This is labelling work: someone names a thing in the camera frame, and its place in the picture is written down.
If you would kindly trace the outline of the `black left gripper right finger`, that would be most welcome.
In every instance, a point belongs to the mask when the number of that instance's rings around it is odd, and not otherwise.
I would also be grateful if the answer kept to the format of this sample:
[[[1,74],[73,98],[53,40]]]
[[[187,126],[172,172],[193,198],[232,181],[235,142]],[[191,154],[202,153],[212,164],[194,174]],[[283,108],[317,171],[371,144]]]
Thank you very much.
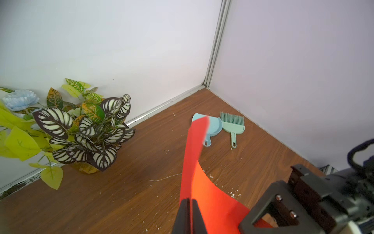
[[[191,200],[191,233],[207,234],[207,229],[197,200]]]

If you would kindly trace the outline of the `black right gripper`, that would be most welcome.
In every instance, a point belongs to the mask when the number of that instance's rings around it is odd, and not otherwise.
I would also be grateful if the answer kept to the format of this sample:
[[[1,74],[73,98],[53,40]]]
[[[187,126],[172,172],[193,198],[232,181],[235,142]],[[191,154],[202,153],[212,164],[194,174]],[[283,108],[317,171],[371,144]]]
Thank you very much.
[[[374,181],[349,168],[317,176],[292,166],[289,181],[272,183],[239,224],[242,234],[374,232]]]

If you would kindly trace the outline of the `red square paper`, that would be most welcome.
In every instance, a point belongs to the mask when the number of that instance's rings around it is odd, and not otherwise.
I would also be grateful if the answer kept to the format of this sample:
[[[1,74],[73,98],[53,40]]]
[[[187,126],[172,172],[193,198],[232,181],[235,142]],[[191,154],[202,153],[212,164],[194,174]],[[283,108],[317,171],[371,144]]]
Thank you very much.
[[[191,200],[197,200],[208,234],[238,234],[239,224],[250,210],[220,190],[208,178],[199,163],[208,127],[209,118],[204,117],[193,121],[189,128],[180,202],[190,199],[191,220]]]

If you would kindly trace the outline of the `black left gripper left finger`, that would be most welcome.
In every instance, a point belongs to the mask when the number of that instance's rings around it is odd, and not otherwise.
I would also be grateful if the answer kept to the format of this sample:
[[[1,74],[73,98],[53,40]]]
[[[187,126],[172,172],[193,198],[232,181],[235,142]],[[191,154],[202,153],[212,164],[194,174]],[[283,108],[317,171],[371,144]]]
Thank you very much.
[[[177,212],[177,216],[172,228],[172,234],[190,234],[190,199],[183,199]]]

